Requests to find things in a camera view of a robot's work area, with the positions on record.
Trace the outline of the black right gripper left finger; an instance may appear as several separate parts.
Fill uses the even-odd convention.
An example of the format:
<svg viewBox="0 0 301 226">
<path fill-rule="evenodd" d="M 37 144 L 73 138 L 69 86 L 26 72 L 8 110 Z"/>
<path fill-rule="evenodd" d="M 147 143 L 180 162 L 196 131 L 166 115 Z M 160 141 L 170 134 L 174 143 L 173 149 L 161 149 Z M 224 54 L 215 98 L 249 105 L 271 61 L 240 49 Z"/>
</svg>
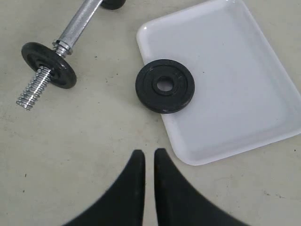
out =
<svg viewBox="0 0 301 226">
<path fill-rule="evenodd" d="M 145 155 L 134 150 L 112 186 L 67 226 L 141 226 L 145 199 Z"/>
</svg>

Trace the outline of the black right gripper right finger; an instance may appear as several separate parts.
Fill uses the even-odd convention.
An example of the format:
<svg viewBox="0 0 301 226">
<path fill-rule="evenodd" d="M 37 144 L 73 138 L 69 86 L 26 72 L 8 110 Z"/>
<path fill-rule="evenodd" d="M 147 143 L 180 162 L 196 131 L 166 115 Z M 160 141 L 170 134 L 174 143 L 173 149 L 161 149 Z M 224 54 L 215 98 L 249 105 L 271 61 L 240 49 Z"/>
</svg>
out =
<svg viewBox="0 0 301 226">
<path fill-rule="evenodd" d="M 177 169 L 166 149 L 154 153 L 154 191 L 159 226 L 245 226 L 211 203 Z"/>
</svg>

